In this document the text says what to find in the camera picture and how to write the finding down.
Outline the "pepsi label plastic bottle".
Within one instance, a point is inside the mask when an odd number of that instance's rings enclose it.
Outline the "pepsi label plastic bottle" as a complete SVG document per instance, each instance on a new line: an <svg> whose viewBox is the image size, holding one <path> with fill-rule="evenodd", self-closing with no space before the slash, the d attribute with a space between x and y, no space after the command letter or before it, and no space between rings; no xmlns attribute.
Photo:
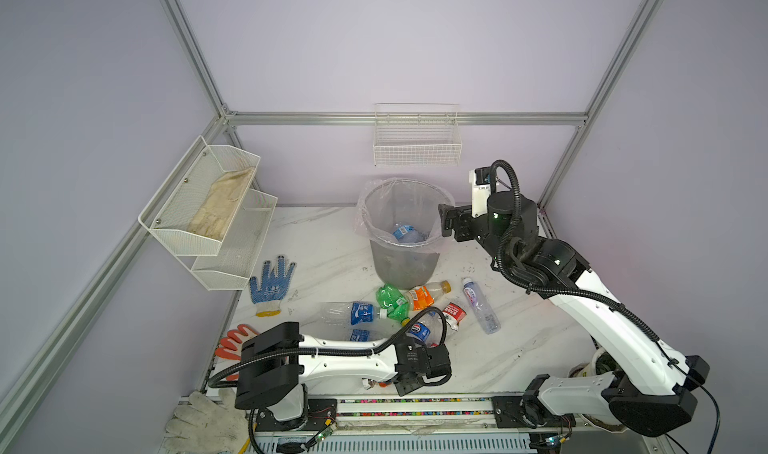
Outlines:
<svg viewBox="0 0 768 454"><path fill-rule="evenodd" d="M410 328L408 336L426 346L434 346L439 343L442 331L440 316L435 312L429 312Z"/></svg>

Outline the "white cap clear bottle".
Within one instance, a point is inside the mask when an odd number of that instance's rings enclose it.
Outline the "white cap clear bottle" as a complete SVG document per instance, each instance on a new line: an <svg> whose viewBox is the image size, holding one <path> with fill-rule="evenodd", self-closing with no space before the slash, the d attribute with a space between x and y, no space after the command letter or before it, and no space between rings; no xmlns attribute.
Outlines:
<svg viewBox="0 0 768 454"><path fill-rule="evenodd" d="M462 291L483 331L487 335L498 332L501 328L500 321L480 285L471 278L464 278Z"/></svg>

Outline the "red cap round bottle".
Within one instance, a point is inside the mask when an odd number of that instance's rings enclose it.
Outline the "red cap round bottle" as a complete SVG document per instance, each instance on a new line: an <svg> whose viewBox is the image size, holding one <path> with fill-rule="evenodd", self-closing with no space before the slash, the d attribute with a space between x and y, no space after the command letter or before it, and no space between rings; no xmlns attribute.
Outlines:
<svg viewBox="0 0 768 454"><path fill-rule="evenodd" d="M383 381L377 381L377 380L374 380L374 379L363 378L361 380L361 384L362 384L362 387L363 387L364 390L371 390L371 389L374 389L374 388L387 388L388 386L390 386L392 384L392 382L393 382L392 379L387 379L387 380L383 380Z"/></svg>

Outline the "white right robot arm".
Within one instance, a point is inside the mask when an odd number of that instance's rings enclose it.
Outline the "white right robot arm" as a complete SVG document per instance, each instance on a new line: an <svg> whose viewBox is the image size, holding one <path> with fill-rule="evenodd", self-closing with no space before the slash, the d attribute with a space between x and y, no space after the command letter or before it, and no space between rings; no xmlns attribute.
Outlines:
<svg viewBox="0 0 768 454"><path fill-rule="evenodd" d="M618 365L588 378L536 376L520 401L528 424L579 414L660 437L692 420L693 392L705 384L708 363L669 347L615 298L572 246L541 236L532 201L497 191L483 214L447 204L438 212L443 236L477 242L491 256L494 271L568 314Z"/></svg>

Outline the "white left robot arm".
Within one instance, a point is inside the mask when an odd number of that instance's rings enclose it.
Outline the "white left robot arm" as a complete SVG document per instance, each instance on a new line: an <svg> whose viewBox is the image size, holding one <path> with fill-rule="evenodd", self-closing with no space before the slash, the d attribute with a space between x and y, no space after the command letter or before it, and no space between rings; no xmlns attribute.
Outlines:
<svg viewBox="0 0 768 454"><path fill-rule="evenodd" d="M406 334L371 342L318 339L286 322L245 342L238 364L236 409L269 408L308 382L359 378L390 383L401 397L447 383L448 349L426 346Z"/></svg>

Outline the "colourful label water bottle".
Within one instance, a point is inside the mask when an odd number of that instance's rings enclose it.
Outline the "colourful label water bottle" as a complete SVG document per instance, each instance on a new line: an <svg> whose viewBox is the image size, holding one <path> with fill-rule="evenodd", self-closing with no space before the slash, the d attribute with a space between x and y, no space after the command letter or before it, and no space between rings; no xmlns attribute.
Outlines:
<svg viewBox="0 0 768 454"><path fill-rule="evenodd" d="M428 236L415 229L412 225L395 226L393 237L399 244L413 245L420 244L427 240Z"/></svg>

